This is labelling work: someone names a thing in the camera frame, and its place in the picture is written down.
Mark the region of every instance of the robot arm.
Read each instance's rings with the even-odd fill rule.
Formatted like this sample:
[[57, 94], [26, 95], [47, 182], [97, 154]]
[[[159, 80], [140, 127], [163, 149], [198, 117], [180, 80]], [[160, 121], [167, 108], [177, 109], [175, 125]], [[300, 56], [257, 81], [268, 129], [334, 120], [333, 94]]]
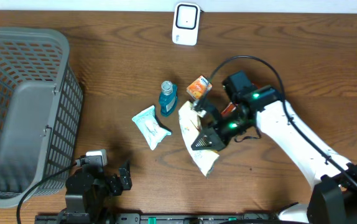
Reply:
[[[344, 156], [326, 145], [295, 113], [286, 101], [286, 107], [296, 125], [312, 140], [325, 154], [347, 170], [347, 164], [351, 163]], [[321, 177], [327, 175], [333, 177], [340, 171], [326, 162], [325, 159], [288, 123], [282, 102], [275, 101], [264, 107], [263, 111], [256, 114], [256, 125], [261, 132], [274, 140], [297, 165], [307, 179], [311, 189], [321, 182]]]
[[[304, 223], [357, 223], [357, 165], [339, 155], [326, 145], [294, 112], [285, 101], [288, 115], [284, 111], [281, 94], [271, 86], [257, 89], [240, 71], [223, 81], [231, 102], [236, 109], [222, 117], [216, 108], [207, 102], [205, 96], [194, 106], [194, 110], [205, 110], [214, 121], [204, 127], [194, 143], [193, 150], [224, 149], [230, 140], [242, 135], [252, 126], [272, 138], [293, 160], [307, 179], [312, 189], [308, 205], [295, 205], [279, 214], [280, 220]], [[304, 134], [310, 142], [300, 135]], [[327, 157], [323, 157], [312, 144]], [[335, 161], [341, 173], [330, 161]]]
[[89, 151], [76, 160], [80, 167], [65, 182], [67, 208], [57, 216], [38, 215], [36, 224], [61, 223], [115, 223], [114, 216], [104, 207], [109, 196], [119, 196], [132, 187], [129, 161], [120, 168], [119, 174], [106, 175], [104, 166], [108, 163], [105, 149]]

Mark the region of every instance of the printed label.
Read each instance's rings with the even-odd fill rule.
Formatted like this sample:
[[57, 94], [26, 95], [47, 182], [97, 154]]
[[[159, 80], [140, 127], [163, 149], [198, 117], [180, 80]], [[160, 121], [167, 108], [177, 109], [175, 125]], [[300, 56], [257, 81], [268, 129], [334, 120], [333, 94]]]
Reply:
[[200, 82], [202, 83], [203, 86], [206, 86], [206, 84], [209, 84], [205, 77], [201, 77], [201, 79], [199, 79], [199, 80], [200, 80]]
[[176, 97], [173, 98], [173, 100], [172, 100], [168, 105], [166, 105], [166, 111], [167, 111], [167, 112], [169, 112], [170, 109], [172, 109], [172, 107], [173, 107], [173, 105], [174, 105], [175, 102], [176, 102]]

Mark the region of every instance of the wooden table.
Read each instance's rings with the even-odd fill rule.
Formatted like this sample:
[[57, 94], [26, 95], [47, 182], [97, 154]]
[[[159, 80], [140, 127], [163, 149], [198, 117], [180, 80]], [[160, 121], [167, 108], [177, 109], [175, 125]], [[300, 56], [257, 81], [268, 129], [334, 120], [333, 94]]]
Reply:
[[[198, 44], [172, 43], [173, 13], [0, 11], [0, 26], [51, 28], [70, 42], [70, 63], [85, 86], [75, 156], [108, 152], [108, 173], [131, 159], [133, 188], [111, 208], [142, 213], [242, 213], [307, 203], [310, 187], [298, 168], [267, 136], [232, 142], [206, 179], [181, 137], [178, 114], [160, 115], [160, 84], [185, 88], [209, 76], [225, 58], [249, 54], [280, 72], [299, 116], [331, 147], [357, 163], [357, 15], [203, 13]], [[273, 74], [249, 60], [227, 65], [211, 96], [228, 102], [220, 83], [245, 70], [252, 81], [277, 86]], [[160, 122], [173, 131], [154, 151], [131, 118], [157, 105]], [[22, 220], [65, 208], [65, 191], [23, 205]], [[16, 209], [0, 210], [0, 223], [14, 223]]]

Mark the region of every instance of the white wall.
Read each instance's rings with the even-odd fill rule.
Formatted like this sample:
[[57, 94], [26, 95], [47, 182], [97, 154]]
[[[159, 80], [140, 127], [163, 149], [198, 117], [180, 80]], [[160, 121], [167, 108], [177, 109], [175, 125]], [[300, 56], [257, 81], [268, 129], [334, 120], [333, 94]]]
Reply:
[[[0, 0], [0, 9], [174, 11], [177, 0]], [[357, 13], [357, 0], [193, 0], [205, 12]]]

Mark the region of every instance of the electric cord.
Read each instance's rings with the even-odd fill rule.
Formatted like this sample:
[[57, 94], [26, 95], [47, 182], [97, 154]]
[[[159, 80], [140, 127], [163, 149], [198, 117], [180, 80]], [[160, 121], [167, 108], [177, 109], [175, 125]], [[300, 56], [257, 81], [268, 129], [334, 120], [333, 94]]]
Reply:
[[[346, 171], [339, 165], [337, 164], [331, 156], [328, 156], [327, 154], [325, 154], [314, 142], [312, 142], [303, 132], [302, 130], [299, 129], [299, 127], [297, 127], [297, 125], [294, 123], [293, 118], [290, 117], [287, 108], [286, 108], [286, 95], [285, 95], [285, 88], [284, 88], [284, 84], [282, 82], [281, 77], [279, 76], [278, 72], [275, 70], [275, 68], [270, 65], [268, 62], [259, 59], [255, 56], [250, 56], [250, 55], [237, 55], [234, 57], [231, 57], [229, 59], [226, 59], [223, 63], [221, 63], [219, 66], [217, 66], [217, 68], [211, 73], [210, 78], [208, 79], [208, 83], [206, 85], [206, 89], [207, 86], [209, 85], [209, 83], [211, 83], [213, 77], [216, 75], [217, 71], [219, 69], [221, 69], [225, 64], [227, 64], [228, 62], [235, 60], [237, 58], [248, 58], [248, 59], [253, 59], [256, 60], [258, 62], [263, 63], [265, 66], [269, 67], [270, 70], [274, 73], [274, 75], [276, 76], [276, 78], [278, 79], [279, 82], [279, 88], [280, 88], [280, 94], [281, 94], [281, 101], [282, 101], [282, 107], [284, 109], [284, 113], [286, 115], [286, 117], [288, 118], [288, 122], [294, 127], [294, 129], [304, 138], [304, 140], [306, 142], [308, 142], [319, 154], [321, 154], [322, 157], [324, 157], [326, 159], [327, 162], [330, 162], [335, 168], [337, 168], [347, 179], [348, 181], [350, 181], [355, 188], [357, 188], [357, 182], [346, 173]], [[205, 96], [203, 97], [203, 99], [206, 99], [207, 94], [209, 93], [209, 91], [206, 91]]]
[[67, 211], [67, 208], [64, 208], [63, 210], [61, 210], [60, 213], [58, 213], [57, 215], [57, 219], [55, 221], [55, 224], [60, 224], [61, 220], [62, 220], [62, 217], [64, 216], [65, 214], [65, 211]]
[[16, 216], [17, 216], [17, 223], [18, 224], [21, 224], [21, 216], [20, 216], [20, 212], [21, 212], [21, 207], [22, 207], [22, 204], [24, 203], [24, 200], [26, 197], [28, 197], [28, 195], [33, 191], [35, 190], [38, 186], [40, 186], [41, 184], [43, 184], [44, 182], [50, 180], [51, 178], [54, 178], [60, 174], [62, 174], [63, 172], [67, 171], [67, 170], [70, 170], [71, 168], [73, 168], [74, 166], [76, 166], [76, 162], [69, 165], [68, 167], [56, 172], [55, 174], [52, 174], [46, 178], [43, 178], [41, 181], [39, 181], [38, 183], [36, 183], [35, 185], [33, 185], [25, 194], [24, 196], [22, 196], [21, 200], [19, 201], [18, 203], [18, 206], [17, 206], [17, 213], [16, 213]]
[[300, 222], [293, 221], [282, 221], [282, 220], [261, 220], [261, 219], [244, 219], [244, 220], [231, 220], [222, 222], [220, 224], [304, 224]]

